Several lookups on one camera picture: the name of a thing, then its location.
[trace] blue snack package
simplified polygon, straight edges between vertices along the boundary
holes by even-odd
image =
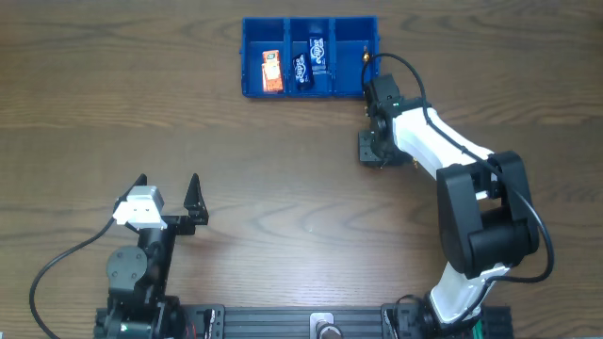
[[[299,90],[311,89],[314,86],[312,67],[306,53],[300,53],[293,57],[293,70],[295,72],[295,84]]]
[[[327,56],[323,38],[310,37],[310,63],[314,72],[323,73],[327,70]]]

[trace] orange box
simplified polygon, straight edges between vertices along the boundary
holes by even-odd
[[[262,53],[262,58],[264,58],[264,62],[281,62],[281,57],[279,56],[279,50],[266,51]]]
[[[283,77],[281,76],[280,62],[267,62],[262,64],[262,84],[264,92],[283,90]]]

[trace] gold object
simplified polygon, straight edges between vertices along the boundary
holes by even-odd
[[[362,54],[362,62],[367,63],[370,60],[370,54],[368,53],[368,49],[365,46],[365,52]]]

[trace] blue tray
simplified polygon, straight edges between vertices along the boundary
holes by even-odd
[[[241,36],[241,89],[250,98],[362,98],[360,72],[365,46],[372,55],[379,53],[377,17],[335,18],[244,18]],[[315,74],[315,85],[298,90],[292,59],[309,52],[310,36],[322,37],[328,71]],[[279,50],[284,90],[280,93],[262,89],[262,52]],[[380,60],[367,68],[365,81],[379,75]]]

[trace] wooden tabletop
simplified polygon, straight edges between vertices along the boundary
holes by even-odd
[[[555,270],[499,283],[516,337],[603,334],[603,6],[600,1],[143,1],[0,4],[0,331],[42,338],[27,304],[50,259],[98,232],[141,174],[181,213],[201,177],[209,226],[177,240],[168,292],[227,306],[381,305],[437,284],[435,183],[369,169],[354,100],[255,101],[240,88],[245,16],[375,14],[381,50],[410,60],[440,116],[514,150],[551,232]],[[401,91],[410,74],[391,61]],[[114,226],[42,279],[65,338],[91,337]],[[513,275],[539,274],[545,251]]]

